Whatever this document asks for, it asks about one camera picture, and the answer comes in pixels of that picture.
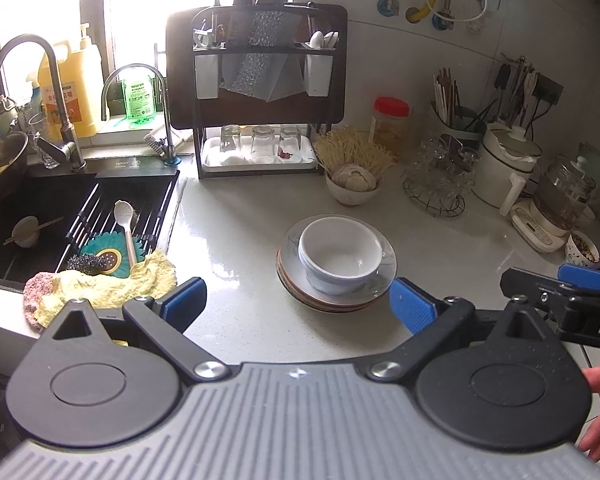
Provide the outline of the white plastic bowl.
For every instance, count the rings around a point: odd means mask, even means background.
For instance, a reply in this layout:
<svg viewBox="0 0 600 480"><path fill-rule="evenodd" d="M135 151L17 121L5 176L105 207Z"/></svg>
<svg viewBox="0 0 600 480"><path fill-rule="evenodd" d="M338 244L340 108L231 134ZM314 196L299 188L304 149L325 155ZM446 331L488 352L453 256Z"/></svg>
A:
<svg viewBox="0 0 600 480"><path fill-rule="evenodd" d="M316 261L322 252L353 252L364 257L384 255L378 236L365 224L347 217L325 217L312 221L301 233L299 256Z"/></svg>

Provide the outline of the rabbit pattern plate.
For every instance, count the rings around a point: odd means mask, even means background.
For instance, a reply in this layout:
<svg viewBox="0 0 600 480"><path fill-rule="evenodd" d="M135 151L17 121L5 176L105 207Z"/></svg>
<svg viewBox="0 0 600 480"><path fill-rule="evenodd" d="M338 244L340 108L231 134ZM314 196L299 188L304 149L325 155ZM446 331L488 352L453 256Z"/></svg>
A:
<svg viewBox="0 0 600 480"><path fill-rule="evenodd" d="M315 216L292 226L277 253L279 275L301 296L353 309L381 297L396 277L396 253L369 224Z"/></svg>

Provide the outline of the white leaf plate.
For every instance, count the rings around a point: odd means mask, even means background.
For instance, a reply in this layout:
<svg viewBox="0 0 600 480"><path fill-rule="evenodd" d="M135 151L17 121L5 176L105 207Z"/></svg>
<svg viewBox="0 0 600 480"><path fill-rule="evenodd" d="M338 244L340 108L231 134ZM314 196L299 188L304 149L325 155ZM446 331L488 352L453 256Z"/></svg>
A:
<svg viewBox="0 0 600 480"><path fill-rule="evenodd" d="M337 306L336 304L326 304L324 301L318 301L309 297L307 294L302 292L299 289L296 289L294 286L289 285L287 282L282 281L283 288L286 289L286 292L294 298L295 300L301 302L304 306L311 308L313 310L317 310L324 313L350 313L361 311L367 309L374 304L377 304L384 296L380 296L379 298L363 302L362 304L355 304L354 306Z"/></svg>
<svg viewBox="0 0 600 480"><path fill-rule="evenodd" d="M276 258L276 272L280 282L287 282L313 299L337 306L354 306L385 296L396 277L396 259L385 258L377 271L378 278L357 292L342 296L329 296L313 288L306 279L306 272L298 260L291 261L291 269L288 271L280 259Z"/></svg>

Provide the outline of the pale blue plastic bowl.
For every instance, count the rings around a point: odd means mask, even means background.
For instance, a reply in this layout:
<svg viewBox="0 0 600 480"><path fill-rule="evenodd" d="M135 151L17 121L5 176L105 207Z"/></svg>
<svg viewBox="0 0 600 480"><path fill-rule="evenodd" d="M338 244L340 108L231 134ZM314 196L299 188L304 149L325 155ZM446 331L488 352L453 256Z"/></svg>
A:
<svg viewBox="0 0 600 480"><path fill-rule="evenodd" d="M306 278L318 290L342 295L360 288L379 269L382 256L364 257L353 252L326 254L322 252L314 261L306 254L299 260L306 270Z"/></svg>

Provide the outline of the yellow dish cloth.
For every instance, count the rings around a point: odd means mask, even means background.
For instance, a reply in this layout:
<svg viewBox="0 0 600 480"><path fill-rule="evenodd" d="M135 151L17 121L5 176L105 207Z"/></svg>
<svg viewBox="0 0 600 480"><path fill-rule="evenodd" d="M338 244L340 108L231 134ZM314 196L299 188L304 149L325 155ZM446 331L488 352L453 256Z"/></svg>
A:
<svg viewBox="0 0 600 480"><path fill-rule="evenodd" d="M54 274L61 309L71 299L86 299L94 309L121 308L125 301L137 296L158 299L178 284L175 266L160 249L133 266L127 278L104 274L91 276L73 270Z"/></svg>

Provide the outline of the steel wool scrubber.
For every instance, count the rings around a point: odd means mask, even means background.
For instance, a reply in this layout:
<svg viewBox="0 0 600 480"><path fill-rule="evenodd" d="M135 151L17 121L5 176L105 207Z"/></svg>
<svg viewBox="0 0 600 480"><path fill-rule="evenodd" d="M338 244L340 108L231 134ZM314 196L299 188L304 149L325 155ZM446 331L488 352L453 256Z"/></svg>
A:
<svg viewBox="0 0 600 480"><path fill-rule="evenodd" d="M86 275L103 274L105 272L105 260L91 254L74 255L68 259L66 269Z"/></svg>

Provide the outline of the glass electric kettle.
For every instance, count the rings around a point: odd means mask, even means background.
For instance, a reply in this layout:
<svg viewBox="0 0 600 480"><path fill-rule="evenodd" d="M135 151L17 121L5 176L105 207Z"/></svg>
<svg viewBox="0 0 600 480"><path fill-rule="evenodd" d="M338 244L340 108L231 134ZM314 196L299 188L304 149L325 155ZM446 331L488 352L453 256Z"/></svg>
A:
<svg viewBox="0 0 600 480"><path fill-rule="evenodd" d="M540 177L532 197L510 208L514 228L541 254L562 249L596 189L588 160L557 156Z"/></svg>

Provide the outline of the green flower sink mat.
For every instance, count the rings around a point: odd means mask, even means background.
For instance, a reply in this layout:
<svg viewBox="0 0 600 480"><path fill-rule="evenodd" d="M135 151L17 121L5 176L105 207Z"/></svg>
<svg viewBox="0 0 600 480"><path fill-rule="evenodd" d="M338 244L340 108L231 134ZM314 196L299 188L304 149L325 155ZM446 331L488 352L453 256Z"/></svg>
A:
<svg viewBox="0 0 600 480"><path fill-rule="evenodd" d="M100 262L102 274L127 278L131 273L132 263L125 236L121 232L96 235L80 250L80 255L96 257Z"/></svg>

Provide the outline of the white spoon brush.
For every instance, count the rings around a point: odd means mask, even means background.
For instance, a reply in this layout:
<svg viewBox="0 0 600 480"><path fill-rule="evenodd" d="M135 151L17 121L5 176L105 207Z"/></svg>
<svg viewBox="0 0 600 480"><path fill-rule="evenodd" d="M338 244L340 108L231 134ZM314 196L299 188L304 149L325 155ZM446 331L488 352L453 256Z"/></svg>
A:
<svg viewBox="0 0 600 480"><path fill-rule="evenodd" d="M116 220L118 226L122 227L130 268L137 264L135 244L131 230L133 217L134 209L130 203L125 200L117 200L114 203L114 220Z"/></svg>

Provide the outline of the white electric cooking pot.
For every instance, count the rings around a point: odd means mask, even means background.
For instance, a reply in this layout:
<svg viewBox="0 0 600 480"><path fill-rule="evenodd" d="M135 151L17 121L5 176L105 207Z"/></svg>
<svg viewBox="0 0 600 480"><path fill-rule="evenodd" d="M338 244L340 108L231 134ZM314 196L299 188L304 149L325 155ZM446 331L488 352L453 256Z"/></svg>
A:
<svg viewBox="0 0 600 480"><path fill-rule="evenodd" d="M475 166L475 196L506 217L538 163L542 148L522 127L492 122L486 127Z"/></svg>

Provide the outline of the ceramic bowl with garlic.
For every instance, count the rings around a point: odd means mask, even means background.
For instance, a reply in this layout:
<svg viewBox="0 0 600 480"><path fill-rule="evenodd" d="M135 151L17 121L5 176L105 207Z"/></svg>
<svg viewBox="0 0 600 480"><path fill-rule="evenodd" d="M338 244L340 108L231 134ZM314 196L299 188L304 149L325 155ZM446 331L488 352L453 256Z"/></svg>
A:
<svg viewBox="0 0 600 480"><path fill-rule="evenodd" d="M329 193L340 205L356 207L369 202L379 191L381 180L362 166L347 164L325 174Z"/></svg>

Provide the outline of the red lid plastic jar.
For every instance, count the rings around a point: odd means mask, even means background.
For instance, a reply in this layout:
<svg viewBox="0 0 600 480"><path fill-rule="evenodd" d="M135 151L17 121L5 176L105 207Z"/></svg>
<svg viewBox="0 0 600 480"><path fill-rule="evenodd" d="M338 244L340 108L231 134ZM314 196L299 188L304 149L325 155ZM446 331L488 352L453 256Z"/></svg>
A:
<svg viewBox="0 0 600 480"><path fill-rule="evenodd" d="M374 101L370 140L387 152L399 157L407 130L411 107L407 102L392 96L380 96Z"/></svg>

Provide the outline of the green soap bottle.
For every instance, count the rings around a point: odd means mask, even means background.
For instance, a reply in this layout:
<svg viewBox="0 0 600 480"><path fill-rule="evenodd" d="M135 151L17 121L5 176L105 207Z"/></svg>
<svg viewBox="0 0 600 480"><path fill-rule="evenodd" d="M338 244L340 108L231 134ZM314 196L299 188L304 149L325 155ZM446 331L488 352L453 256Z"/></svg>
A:
<svg viewBox="0 0 600 480"><path fill-rule="evenodd" d="M133 68L122 79L125 115L134 125L150 122L156 114L154 84L148 73Z"/></svg>

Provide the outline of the yellow detergent bottle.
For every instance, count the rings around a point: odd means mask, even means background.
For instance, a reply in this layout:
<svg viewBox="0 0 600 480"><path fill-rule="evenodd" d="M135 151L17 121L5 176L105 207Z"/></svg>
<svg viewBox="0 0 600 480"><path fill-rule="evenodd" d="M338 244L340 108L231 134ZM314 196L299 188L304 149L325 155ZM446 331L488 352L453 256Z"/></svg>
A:
<svg viewBox="0 0 600 480"><path fill-rule="evenodd" d="M98 47L88 36L89 27L88 23L80 25L80 40L62 40L53 45L69 120L79 139L90 138L98 133L102 110L102 58ZM60 141L59 108L46 54L43 55L38 68L38 85L41 88L43 108L50 128L50 140Z"/></svg>

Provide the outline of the black countertop rack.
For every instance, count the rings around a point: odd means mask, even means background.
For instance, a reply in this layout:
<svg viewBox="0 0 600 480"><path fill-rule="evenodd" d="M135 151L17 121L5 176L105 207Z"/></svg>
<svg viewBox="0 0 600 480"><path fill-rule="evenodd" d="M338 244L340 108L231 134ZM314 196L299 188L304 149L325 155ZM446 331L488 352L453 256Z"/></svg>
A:
<svg viewBox="0 0 600 480"><path fill-rule="evenodd" d="M348 14L327 3L207 6L190 21L198 176L316 174L343 118Z"/></svg>

